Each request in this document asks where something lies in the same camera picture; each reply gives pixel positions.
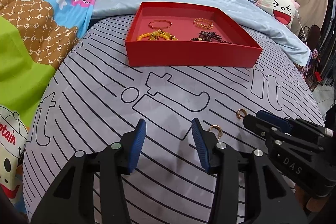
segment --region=cable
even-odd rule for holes
[[[305,44],[306,44],[306,46],[308,47],[308,44],[307,44],[307,38],[306,38],[306,34],[305,34],[305,30],[303,29],[303,27],[302,27],[302,25],[301,25],[301,22],[300,22],[299,11],[298,11],[298,9],[296,8],[296,5],[295,5],[295,4],[294,4],[294,6],[295,6],[295,15],[297,16],[297,19],[298,19],[298,21],[299,21],[299,25],[300,25],[300,27],[301,27],[301,29],[302,29]],[[304,80],[306,80],[306,77],[307,77],[307,74],[308,74],[308,66],[309,66],[309,64],[307,64],[307,70],[306,70],[306,75],[305,75],[305,77],[304,77]]]

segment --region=pillow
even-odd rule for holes
[[[294,0],[258,0],[256,5],[275,17],[288,29],[292,26],[296,9],[300,7]]]

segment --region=light blue blanket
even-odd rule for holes
[[[305,66],[311,54],[310,49],[295,34],[251,0],[96,0],[92,19],[135,14],[144,1],[170,1],[217,7],[238,24],[269,36],[292,62]]]

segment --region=gold bangle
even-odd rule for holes
[[[200,27],[202,29],[207,29],[207,30],[210,30],[213,28],[213,22],[211,22],[209,19],[204,19],[204,18],[195,18],[194,19],[194,24],[197,26],[197,27]]]
[[[144,37],[148,37],[148,40],[159,40],[159,37],[162,37],[166,40],[178,40],[175,36],[170,34],[169,32],[165,32],[163,30],[154,31],[151,33],[144,33],[138,36],[137,41],[140,41]]]
[[[151,24],[155,23],[155,22],[167,22],[167,23],[169,23],[169,26],[166,26],[166,27],[155,27],[155,26],[152,26]],[[151,27],[152,29],[156,29],[156,30],[168,29],[168,28],[170,28],[171,25],[172,25],[172,23],[169,20],[163,20],[163,19],[153,20],[153,21],[151,21],[151,22],[148,23],[149,27]]]
[[[218,134],[217,134],[217,140],[219,141],[219,139],[223,136],[223,131],[222,131],[222,128],[216,124],[210,126],[210,128],[208,129],[208,131],[211,131],[211,129],[216,129],[218,131]]]
[[[241,109],[238,109],[238,111],[236,112],[236,115],[237,115],[237,118],[240,120],[241,118],[246,117],[247,112],[246,112],[246,110],[244,108],[241,108]]]

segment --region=red box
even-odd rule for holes
[[[194,25],[195,18],[209,19],[211,30]],[[148,23],[169,20],[166,32],[178,40],[148,40],[137,37],[154,30]],[[233,44],[190,41],[200,31],[215,31]],[[252,68],[263,50],[233,19],[218,8],[173,2],[143,2],[125,40],[130,66],[224,66]]]

